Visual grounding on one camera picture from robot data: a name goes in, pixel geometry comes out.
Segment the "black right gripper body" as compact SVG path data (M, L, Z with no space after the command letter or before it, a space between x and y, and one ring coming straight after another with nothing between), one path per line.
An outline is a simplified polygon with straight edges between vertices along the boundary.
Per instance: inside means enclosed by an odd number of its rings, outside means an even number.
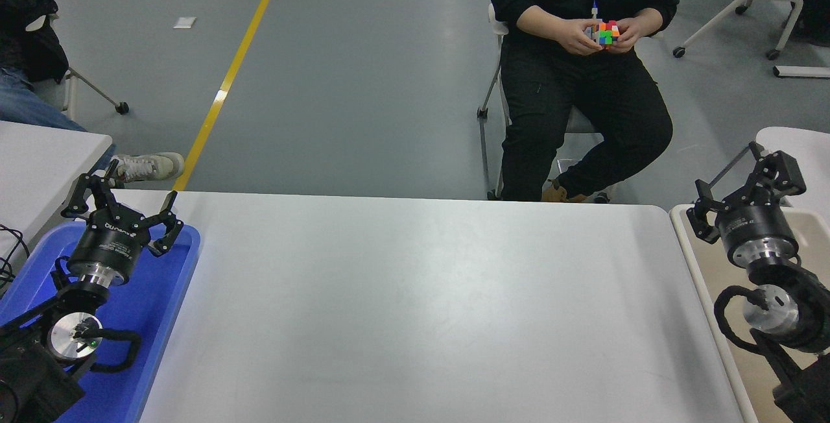
M794 258L800 246L780 206L729 205L717 213L728 258Z

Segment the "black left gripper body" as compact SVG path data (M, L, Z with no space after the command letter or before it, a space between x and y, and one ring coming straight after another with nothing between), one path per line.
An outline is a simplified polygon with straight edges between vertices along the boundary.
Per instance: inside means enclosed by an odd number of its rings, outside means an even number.
M150 240L149 228L136 227L140 218L133 211L111 215L104 208L95 210L69 258L68 270L80 276L94 267L107 267L117 278L130 278Z

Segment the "person's left hand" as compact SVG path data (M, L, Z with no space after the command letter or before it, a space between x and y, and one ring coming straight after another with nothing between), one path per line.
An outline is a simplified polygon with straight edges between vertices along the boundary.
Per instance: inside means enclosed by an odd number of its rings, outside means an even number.
M617 21L619 37L617 41L608 48L608 53L624 54L634 48L635 43L645 34L645 21L641 17L625 18Z

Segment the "person's right hand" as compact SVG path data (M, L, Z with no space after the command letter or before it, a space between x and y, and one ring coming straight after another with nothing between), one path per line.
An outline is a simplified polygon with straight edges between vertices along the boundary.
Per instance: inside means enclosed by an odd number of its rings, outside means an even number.
M598 27L599 19L562 19L556 41L567 53L589 56L599 53L602 46L585 33L587 28Z

